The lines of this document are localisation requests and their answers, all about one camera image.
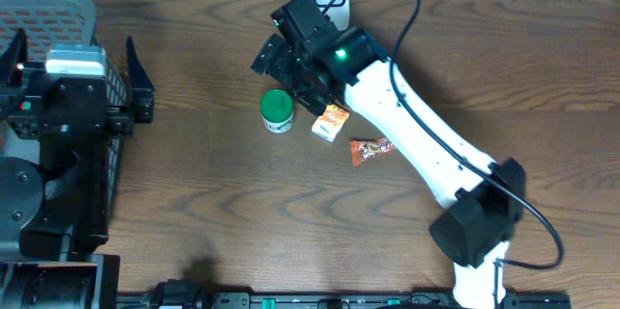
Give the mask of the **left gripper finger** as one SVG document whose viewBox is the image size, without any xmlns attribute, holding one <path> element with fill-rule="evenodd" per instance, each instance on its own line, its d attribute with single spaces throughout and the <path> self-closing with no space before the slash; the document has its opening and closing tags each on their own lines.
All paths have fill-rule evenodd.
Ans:
<svg viewBox="0 0 620 309">
<path fill-rule="evenodd" d="M 151 123 L 154 118 L 154 85 L 137 56 L 132 37 L 126 41 L 127 72 L 131 89 L 131 109 L 136 123 Z"/>
<path fill-rule="evenodd" d="M 1 85 L 21 86 L 22 70 L 17 66 L 28 60 L 27 36 L 19 28 L 9 44 L 8 49 L 1 55 Z"/>
</svg>

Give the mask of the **green lid white jar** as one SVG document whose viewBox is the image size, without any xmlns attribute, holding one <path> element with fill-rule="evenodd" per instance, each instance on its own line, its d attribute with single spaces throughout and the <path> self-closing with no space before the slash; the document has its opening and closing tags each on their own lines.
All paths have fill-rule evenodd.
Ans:
<svg viewBox="0 0 620 309">
<path fill-rule="evenodd" d="M 272 133 L 286 133 L 294 124 L 293 99 L 283 90 L 267 91 L 261 99 L 260 111 L 264 126 Z"/>
</svg>

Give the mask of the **small orange box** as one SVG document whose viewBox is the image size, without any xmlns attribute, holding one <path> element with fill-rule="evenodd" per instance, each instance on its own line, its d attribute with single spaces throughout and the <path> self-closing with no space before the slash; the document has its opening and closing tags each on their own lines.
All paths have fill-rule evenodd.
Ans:
<svg viewBox="0 0 620 309">
<path fill-rule="evenodd" d="M 350 114 L 337 105 L 331 104 L 313 123 L 311 131 L 329 142 L 333 142 L 340 133 Z"/>
</svg>

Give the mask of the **red chocolate bar wrapper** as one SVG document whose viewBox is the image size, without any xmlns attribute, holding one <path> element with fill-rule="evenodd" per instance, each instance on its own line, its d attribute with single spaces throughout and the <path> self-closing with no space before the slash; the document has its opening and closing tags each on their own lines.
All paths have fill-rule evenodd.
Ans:
<svg viewBox="0 0 620 309">
<path fill-rule="evenodd" d="M 358 167 L 381 154 L 389 153 L 395 149 L 393 143 L 387 138 L 351 140 L 350 149 L 354 167 Z"/>
</svg>

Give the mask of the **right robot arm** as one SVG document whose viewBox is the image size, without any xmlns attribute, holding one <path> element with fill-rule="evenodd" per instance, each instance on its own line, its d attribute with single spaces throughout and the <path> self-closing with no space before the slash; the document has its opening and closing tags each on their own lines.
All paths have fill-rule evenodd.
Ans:
<svg viewBox="0 0 620 309">
<path fill-rule="evenodd" d="M 523 168 L 513 159 L 497 164 L 458 135 L 365 30 L 338 30 L 314 0 L 291 0 L 271 17 L 278 31 L 252 70 L 279 81 L 316 115 L 341 102 L 381 131 L 444 209 L 429 231 L 454 263 L 455 302 L 465 308 L 500 304 L 506 290 L 496 263 L 522 216 Z"/>
</svg>

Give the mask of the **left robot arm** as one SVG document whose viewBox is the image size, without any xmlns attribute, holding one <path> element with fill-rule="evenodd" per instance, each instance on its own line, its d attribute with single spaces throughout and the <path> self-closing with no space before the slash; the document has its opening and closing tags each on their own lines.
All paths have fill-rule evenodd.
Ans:
<svg viewBox="0 0 620 309">
<path fill-rule="evenodd" d="M 120 260 L 101 255 L 122 140 L 154 117 L 154 86 L 133 44 L 120 76 L 100 46 L 28 57 L 18 30 L 1 57 L 1 119 L 39 145 L 1 159 L 1 304 L 113 308 Z"/>
</svg>

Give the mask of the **grey plastic mesh basket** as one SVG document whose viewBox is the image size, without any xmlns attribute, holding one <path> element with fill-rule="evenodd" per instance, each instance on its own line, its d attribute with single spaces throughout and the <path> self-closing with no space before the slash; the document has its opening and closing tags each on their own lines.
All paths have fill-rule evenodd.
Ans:
<svg viewBox="0 0 620 309">
<path fill-rule="evenodd" d="M 28 60 L 45 62 L 55 45 L 99 46 L 96 33 L 97 13 L 92 0 L 1 0 L 1 55 L 8 49 L 15 32 L 27 34 Z M 108 57 L 108 103 L 125 106 L 129 91 L 123 76 Z M 108 147 L 108 205 L 116 193 L 123 139 L 114 139 Z M 39 143 L 19 139 L 6 122 L 1 122 L 1 156 L 18 157 L 39 163 Z"/>
</svg>

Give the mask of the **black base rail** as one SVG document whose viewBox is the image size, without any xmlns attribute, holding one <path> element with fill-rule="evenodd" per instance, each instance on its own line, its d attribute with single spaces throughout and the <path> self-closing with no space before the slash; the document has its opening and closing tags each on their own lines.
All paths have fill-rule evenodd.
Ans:
<svg viewBox="0 0 620 309">
<path fill-rule="evenodd" d="M 116 306 L 122 309 L 374 309 L 457 308 L 459 305 L 446 291 L 412 294 L 210 293 L 187 281 L 169 280 L 149 292 L 119 294 Z"/>
</svg>

